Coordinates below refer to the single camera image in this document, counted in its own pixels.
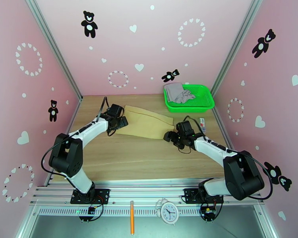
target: pink wall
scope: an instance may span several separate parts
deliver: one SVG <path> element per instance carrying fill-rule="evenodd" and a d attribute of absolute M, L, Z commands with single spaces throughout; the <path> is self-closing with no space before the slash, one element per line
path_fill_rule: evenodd
<path fill-rule="evenodd" d="M 109 95 L 162 93 L 175 69 L 174 82 L 211 88 L 251 0 L 37 2 L 82 94 Z M 95 38 L 83 11 L 95 14 Z"/>
<path fill-rule="evenodd" d="M 56 122 L 49 120 L 51 100 Z M 0 0 L 0 237 L 16 235 L 46 179 L 41 157 L 66 131 L 77 104 L 25 0 Z"/>
<path fill-rule="evenodd" d="M 269 29 L 276 38 L 254 58 L 258 38 Z M 279 166 L 291 179 L 288 192 L 277 179 L 265 203 L 280 237 L 298 237 L 298 0 L 263 1 L 215 103 L 235 148 Z"/>

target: gray floor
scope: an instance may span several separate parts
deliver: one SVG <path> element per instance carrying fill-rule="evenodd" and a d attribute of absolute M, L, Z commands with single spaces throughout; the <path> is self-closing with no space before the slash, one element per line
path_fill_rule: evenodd
<path fill-rule="evenodd" d="M 81 223 L 78 217 L 40 216 L 32 238 L 125 238 L 129 217 L 102 217 Z M 264 237 L 252 206 L 223 206 L 213 223 L 200 217 L 180 217 L 175 226 L 155 217 L 135 217 L 134 238 L 261 238 Z"/>

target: clock face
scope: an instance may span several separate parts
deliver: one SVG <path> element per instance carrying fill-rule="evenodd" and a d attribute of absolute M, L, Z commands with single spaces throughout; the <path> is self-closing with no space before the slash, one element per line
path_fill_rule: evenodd
<path fill-rule="evenodd" d="M 178 219 L 178 210 L 172 203 L 167 203 L 162 207 L 161 216 L 166 222 L 175 222 Z"/>

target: pencil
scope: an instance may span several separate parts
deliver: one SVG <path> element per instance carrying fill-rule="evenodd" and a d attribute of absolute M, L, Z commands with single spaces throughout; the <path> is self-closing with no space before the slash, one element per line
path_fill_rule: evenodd
<path fill-rule="evenodd" d="M 135 223 L 134 223 L 134 202 L 130 201 L 130 234 L 135 234 Z"/>

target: wooden table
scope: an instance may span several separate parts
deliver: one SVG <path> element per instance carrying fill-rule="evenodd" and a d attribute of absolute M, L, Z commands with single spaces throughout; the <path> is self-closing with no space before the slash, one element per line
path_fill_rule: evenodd
<path fill-rule="evenodd" d="M 206 135 L 221 145 L 225 145 L 220 128 L 213 112 L 171 113 L 163 95 L 117 95 L 107 96 L 112 103 L 140 107 L 174 118 L 174 125 L 186 115 L 198 120 L 205 118 Z M 98 114 L 103 96 L 84 96 L 71 131 L 78 130 Z M 198 128 L 194 122 L 195 132 Z M 215 161 L 197 151 L 182 154 L 172 144 L 155 140 L 114 134 L 111 137 L 102 133 L 92 140 L 83 151 L 83 169 L 91 180 L 130 180 L 130 179 L 171 179 L 206 178 L 224 176 L 223 168 Z M 53 181 L 64 181 L 54 177 Z"/>

